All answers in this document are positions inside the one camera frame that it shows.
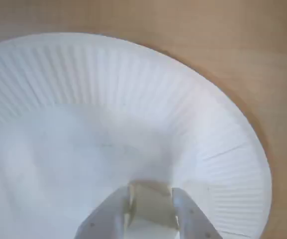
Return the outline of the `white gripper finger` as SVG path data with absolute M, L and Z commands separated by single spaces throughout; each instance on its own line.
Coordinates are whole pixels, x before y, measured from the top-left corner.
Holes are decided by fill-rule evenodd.
M 129 187 L 110 194 L 80 224 L 76 239 L 123 239 L 131 212 Z
M 186 191 L 172 189 L 181 239 L 221 239 L 222 236 Z

